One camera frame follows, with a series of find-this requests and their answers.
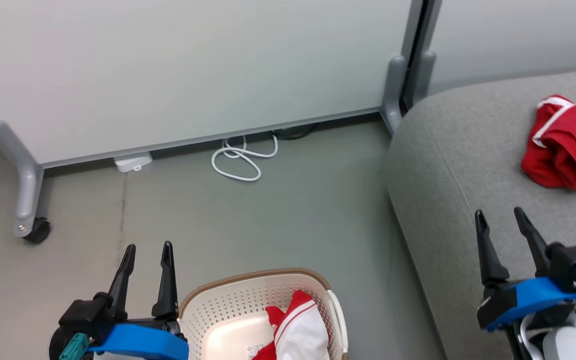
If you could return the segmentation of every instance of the white panel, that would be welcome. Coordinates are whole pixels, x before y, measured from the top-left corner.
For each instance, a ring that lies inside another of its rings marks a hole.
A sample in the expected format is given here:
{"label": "white panel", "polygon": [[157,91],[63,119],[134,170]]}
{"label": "white panel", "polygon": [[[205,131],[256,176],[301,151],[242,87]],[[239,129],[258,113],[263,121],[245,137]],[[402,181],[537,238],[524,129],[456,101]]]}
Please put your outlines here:
{"label": "white panel", "polygon": [[378,107],[410,0],[0,0],[40,164]]}
{"label": "white panel", "polygon": [[576,0],[443,0],[429,49],[430,94],[576,70]]}

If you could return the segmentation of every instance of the white cable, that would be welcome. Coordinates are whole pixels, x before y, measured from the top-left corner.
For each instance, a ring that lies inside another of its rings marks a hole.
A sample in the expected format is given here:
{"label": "white cable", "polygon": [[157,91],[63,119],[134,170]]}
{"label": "white cable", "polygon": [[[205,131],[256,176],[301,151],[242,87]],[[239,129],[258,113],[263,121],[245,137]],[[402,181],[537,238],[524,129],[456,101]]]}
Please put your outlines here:
{"label": "white cable", "polygon": [[[257,180],[259,180],[259,178],[261,178],[261,169],[259,168],[259,166],[257,166],[257,164],[255,164],[246,155],[250,155],[250,157],[264,158],[264,159],[270,159],[270,158],[274,157],[275,155],[277,155],[277,151],[279,150],[279,144],[277,143],[277,137],[274,134],[272,135],[272,141],[274,141],[274,151],[272,151],[271,153],[259,153],[259,152],[247,150],[246,148],[248,146],[248,143],[246,142],[246,136],[245,135],[243,136],[243,139],[244,139],[244,144],[242,147],[233,147],[228,142],[230,139],[222,139],[221,148],[212,154],[212,159],[210,159],[210,163],[212,164],[212,168],[215,171],[217,171],[217,173],[220,173],[223,176],[226,176],[228,178],[235,179],[235,180],[241,180],[242,182],[256,182]],[[217,156],[219,156],[219,154],[226,155],[226,157],[228,159],[241,158],[241,159],[245,160],[248,164],[250,164],[250,166],[252,166],[254,168],[254,170],[256,170],[256,176],[254,176],[254,177],[242,177],[242,176],[233,175],[231,173],[227,173],[226,171],[219,169],[217,167],[217,164],[215,164],[215,159],[217,159]]]}

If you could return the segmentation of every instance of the folded red garment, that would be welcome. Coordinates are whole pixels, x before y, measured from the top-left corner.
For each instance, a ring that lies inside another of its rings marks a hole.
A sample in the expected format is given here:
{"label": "folded red garment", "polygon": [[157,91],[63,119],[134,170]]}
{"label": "folded red garment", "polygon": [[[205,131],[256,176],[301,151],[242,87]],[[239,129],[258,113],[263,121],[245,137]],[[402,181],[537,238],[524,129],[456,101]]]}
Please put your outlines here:
{"label": "folded red garment", "polygon": [[537,104],[521,168],[544,187],[576,190],[576,104],[561,95]]}

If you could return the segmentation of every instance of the red cloth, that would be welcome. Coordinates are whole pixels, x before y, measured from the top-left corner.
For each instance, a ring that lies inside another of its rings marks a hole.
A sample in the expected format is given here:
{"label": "red cloth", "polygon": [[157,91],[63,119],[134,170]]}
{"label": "red cloth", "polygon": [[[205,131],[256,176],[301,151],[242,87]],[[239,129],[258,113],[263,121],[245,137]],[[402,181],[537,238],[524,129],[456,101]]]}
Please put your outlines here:
{"label": "red cloth", "polygon": [[253,360],[330,360],[326,325],[309,294],[295,291],[285,313],[277,306],[265,310],[274,340]]}
{"label": "red cloth", "polygon": [[539,102],[521,168],[544,187],[576,190],[576,104],[561,95]]}

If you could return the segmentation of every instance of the gray floor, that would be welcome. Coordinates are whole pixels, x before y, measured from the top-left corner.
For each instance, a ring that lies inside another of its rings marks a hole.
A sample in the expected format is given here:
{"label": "gray floor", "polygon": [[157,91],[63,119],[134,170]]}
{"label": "gray floor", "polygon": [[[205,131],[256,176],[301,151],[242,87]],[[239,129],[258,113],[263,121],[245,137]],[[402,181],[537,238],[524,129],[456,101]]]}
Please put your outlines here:
{"label": "gray floor", "polygon": [[[0,359],[48,358],[60,315],[108,289],[128,244],[137,258],[126,310],[148,316],[165,240],[180,297],[236,274],[306,267],[338,295],[350,358],[443,358],[382,180],[389,141],[374,115],[324,125],[281,141],[251,184],[213,171],[218,143],[155,153],[138,173],[107,161],[55,169],[41,199],[54,229],[39,246],[12,237],[18,181],[0,155]],[[251,145],[271,147],[267,137]],[[249,175],[242,162],[223,166]]]}

